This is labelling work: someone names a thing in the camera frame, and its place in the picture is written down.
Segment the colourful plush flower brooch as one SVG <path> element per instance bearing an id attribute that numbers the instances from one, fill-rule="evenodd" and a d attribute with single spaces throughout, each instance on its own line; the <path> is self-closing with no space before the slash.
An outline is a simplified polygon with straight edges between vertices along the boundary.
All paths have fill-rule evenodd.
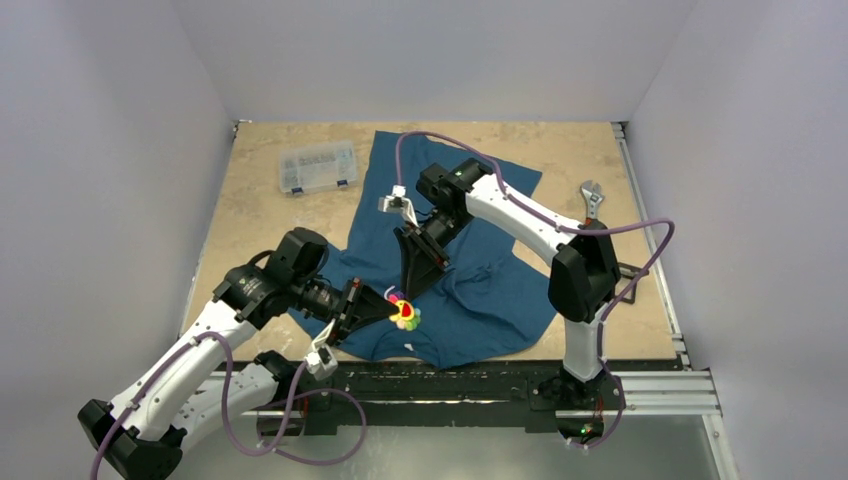
<path id="1" fill-rule="evenodd" d="M 407 300 L 405 294 L 395 285 L 392 285 L 385 290 L 384 298 L 397 308 L 397 312 L 390 315 L 389 320 L 399 330 L 414 331 L 420 325 L 420 309 Z"/>

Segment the blue t-shirt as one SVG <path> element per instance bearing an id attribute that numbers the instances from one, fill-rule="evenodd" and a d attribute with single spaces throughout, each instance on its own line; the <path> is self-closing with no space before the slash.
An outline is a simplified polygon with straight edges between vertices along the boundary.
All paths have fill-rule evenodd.
<path id="1" fill-rule="evenodd" d="M 400 250 L 393 230 L 400 218 L 377 209 L 379 196 L 390 191 L 398 168 L 411 187 L 427 166 L 437 163 L 452 170 L 470 157 L 463 150 L 413 136 L 404 140 L 396 159 L 397 139 L 397 134 L 385 131 L 373 137 L 347 246 L 330 246 L 321 271 L 336 288 L 353 277 L 378 292 L 398 283 Z M 415 329 L 401 330 L 380 320 L 350 334 L 341 350 L 368 361 L 414 357 L 450 368 L 532 347 L 556 312 L 547 297 L 547 276 L 516 257 L 514 244 L 502 230 L 473 220 L 446 249 L 451 259 L 447 274 L 413 300 L 421 312 Z"/>

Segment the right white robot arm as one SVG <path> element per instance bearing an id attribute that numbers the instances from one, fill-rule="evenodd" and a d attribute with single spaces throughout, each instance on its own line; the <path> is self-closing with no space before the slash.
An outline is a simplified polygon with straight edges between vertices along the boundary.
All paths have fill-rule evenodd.
<path id="1" fill-rule="evenodd" d="M 602 317 L 621 278 L 604 225 L 581 224 L 537 204 L 508 185 L 494 162 L 468 159 L 452 170 L 432 164 L 421 172 L 416 189 L 432 205 L 424 221 L 417 220 L 401 185 L 378 201 L 380 211 L 398 213 L 405 223 L 394 231 L 401 292 L 416 298 L 445 275 L 451 263 L 446 248 L 472 220 L 494 225 L 550 269 L 548 299 L 565 319 L 564 399 L 576 407 L 596 399 L 605 365 Z"/>

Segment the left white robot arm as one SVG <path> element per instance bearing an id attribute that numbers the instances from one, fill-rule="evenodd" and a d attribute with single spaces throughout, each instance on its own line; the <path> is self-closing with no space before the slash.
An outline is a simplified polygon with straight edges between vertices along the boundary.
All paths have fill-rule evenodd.
<path id="1" fill-rule="evenodd" d="M 336 289 L 321 277 L 327 240 L 298 227 L 273 250 L 230 269 L 189 330 L 137 381 L 110 400 L 93 399 L 78 420 L 96 454 L 126 479 L 164 479 L 183 455 L 231 418 L 270 405 L 291 412 L 304 375 L 328 378 L 334 348 L 351 333 L 400 312 L 359 278 Z M 304 358 L 267 351 L 235 371 L 233 352 L 289 311 L 323 323 Z"/>

